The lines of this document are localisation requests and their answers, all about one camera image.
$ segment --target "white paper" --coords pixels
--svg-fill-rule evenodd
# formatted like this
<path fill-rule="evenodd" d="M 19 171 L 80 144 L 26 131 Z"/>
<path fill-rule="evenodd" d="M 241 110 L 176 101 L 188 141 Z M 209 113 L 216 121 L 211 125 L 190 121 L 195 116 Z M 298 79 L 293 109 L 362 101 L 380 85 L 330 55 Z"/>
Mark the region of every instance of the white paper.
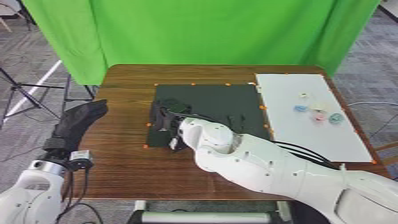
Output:
<path fill-rule="evenodd" d="M 318 74 L 257 74 L 259 93 L 273 138 L 311 149 L 335 162 L 371 162 L 371 155 L 341 109 L 323 76 Z M 325 121 L 314 121 L 314 111 L 295 111 L 295 105 L 327 111 Z M 339 113 L 343 122 L 330 124 Z"/>

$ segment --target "dark green mat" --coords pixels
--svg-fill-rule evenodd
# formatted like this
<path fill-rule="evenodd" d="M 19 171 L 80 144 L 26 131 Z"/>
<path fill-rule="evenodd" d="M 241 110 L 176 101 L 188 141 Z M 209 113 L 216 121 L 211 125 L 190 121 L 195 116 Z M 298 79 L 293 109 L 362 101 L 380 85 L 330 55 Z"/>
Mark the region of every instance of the dark green mat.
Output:
<path fill-rule="evenodd" d="M 259 97 L 252 85 L 160 85 L 154 100 L 174 98 L 192 106 L 192 112 L 211 117 L 236 133 L 268 139 L 263 127 L 264 117 L 259 110 Z M 170 133 L 149 128 L 149 147 L 167 147 Z"/>

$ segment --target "green screen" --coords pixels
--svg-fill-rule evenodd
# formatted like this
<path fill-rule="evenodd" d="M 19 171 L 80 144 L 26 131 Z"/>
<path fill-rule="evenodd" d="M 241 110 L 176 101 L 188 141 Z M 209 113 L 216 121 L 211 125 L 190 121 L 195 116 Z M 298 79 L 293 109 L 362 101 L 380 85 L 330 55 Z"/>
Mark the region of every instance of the green screen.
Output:
<path fill-rule="evenodd" d="M 97 85 L 115 64 L 318 65 L 332 75 L 378 1 L 25 4 L 78 84 Z"/>

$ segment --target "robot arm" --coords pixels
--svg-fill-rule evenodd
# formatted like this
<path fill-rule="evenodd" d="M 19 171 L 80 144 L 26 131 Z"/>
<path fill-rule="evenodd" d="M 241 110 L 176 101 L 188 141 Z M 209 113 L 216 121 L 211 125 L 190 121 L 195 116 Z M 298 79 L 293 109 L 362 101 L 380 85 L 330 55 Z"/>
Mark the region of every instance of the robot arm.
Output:
<path fill-rule="evenodd" d="M 88 152 L 76 150 L 85 130 L 104 113 L 106 101 L 83 104 L 65 111 L 44 145 L 46 154 L 32 161 L 14 186 L 0 194 L 0 224 L 55 223 L 64 173 L 87 168 L 80 164 L 92 165 Z"/>
<path fill-rule="evenodd" d="M 248 190 L 303 202 L 334 224 L 398 223 L 398 184 L 364 171 L 323 167 L 270 141 L 197 118 L 179 123 L 195 164 Z"/>

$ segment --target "small toy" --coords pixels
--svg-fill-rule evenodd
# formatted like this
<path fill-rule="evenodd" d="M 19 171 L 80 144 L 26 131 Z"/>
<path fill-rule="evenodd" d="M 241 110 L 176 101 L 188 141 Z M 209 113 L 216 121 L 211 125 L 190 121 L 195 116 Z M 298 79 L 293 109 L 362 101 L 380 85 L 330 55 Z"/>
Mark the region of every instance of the small toy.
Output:
<path fill-rule="evenodd" d="M 314 121 L 321 122 L 327 120 L 327 115 L 325 113 L 316 112 L 312 116 Z"/>
<path fill-rule="evenodd" d="M 325 112 L 327 111 L 327 104 L 321 103 L 321 102 L 312 103 L 311 110 L 314 110 L 316 112 Z"/>
<path fill-rule="evenodd" d="M 339 124 L 344 120 L 344 117 L 339 113 L 334 113 L 328 117 L 328 122 L 330 124 Z"/>
<path fill-rule="evenodd" d="M 295 105 L 295 111 L 296 112 L 305 112 L 307 111 L 307 106 Z"/>
<path fill-rule="evenodd" d="M 307 98 L 307 93 L 302 93 L 300 94 L 300 98 Z"/>

